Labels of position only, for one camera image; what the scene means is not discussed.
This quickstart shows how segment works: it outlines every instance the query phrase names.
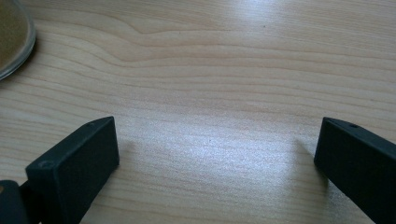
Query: black piece edge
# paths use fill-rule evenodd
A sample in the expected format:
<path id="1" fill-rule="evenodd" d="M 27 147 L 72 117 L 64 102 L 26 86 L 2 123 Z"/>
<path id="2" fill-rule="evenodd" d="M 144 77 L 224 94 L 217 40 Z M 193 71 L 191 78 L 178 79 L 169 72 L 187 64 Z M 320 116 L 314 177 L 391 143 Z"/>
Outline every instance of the black piece edge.
<path id="1" fill-rule="evenodd" d="M 315 165 L 375 223 L 396 223 L 396 146 L 353 123 L 324 118 Z"/>
<path id="2" fill-rule="evenodd" d="M 0 223 L 29 224 L 18 183 L 12 180 L 0 181 Z"/>

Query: black plastic block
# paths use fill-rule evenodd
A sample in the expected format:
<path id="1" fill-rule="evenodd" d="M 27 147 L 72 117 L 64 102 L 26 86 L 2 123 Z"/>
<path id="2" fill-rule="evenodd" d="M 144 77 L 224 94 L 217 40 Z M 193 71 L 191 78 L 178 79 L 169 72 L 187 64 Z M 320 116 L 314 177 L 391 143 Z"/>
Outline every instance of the black plastic block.
<path id="1" fill-rule="evenodd" d="M 376 223 L 396 223 L 396 146 L 362 127 L 324 118 L 315 165 Z"/>
<path id="2" fill-rule="evenodd" d="M 120 163 L 114 119 L 89 122 L 26 167 L 46 223 L 79 223 Z"/>

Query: wooden table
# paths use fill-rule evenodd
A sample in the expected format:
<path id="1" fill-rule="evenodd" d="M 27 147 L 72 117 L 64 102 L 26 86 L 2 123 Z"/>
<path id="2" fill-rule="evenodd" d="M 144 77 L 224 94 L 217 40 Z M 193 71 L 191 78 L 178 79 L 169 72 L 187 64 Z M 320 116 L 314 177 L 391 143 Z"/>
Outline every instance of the wooden table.
<path id="1" fill-rule="evenodd" d="M 83 223 L 372 222 L 313 156 L 325 116 L 396 142 L 395 1 L 22 2 L 0 179 L 114 116 L 120 168 Z"/>

